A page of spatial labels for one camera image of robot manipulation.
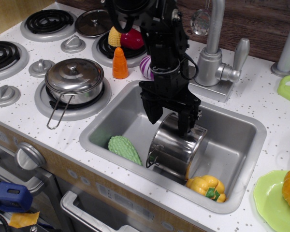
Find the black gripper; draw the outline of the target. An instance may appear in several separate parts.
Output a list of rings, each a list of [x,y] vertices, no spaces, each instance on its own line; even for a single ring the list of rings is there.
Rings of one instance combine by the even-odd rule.
[[[200,119],[201,100],[189,90],[189,80],[181,73],[154,74],[154,81],[141,81],[141,99],[148,120],[155,124],[163,114],[163,108],[178,112],[179,135],[184,136]]]

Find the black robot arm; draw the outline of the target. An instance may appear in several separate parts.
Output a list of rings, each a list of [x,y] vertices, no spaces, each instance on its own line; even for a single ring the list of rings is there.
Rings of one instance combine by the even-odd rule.
[[[138,26],[151,57],[153,81],[141,81],[141,98],[147,117],[156,123],[167,108],[178,113],[178,134],[183,136],[200,118],[201,101],[193,95],[188,85],[189,63],[186,54],[188,36],[182,14],[174,0],[103,0],[102,5],[120,33],[128,33]]]

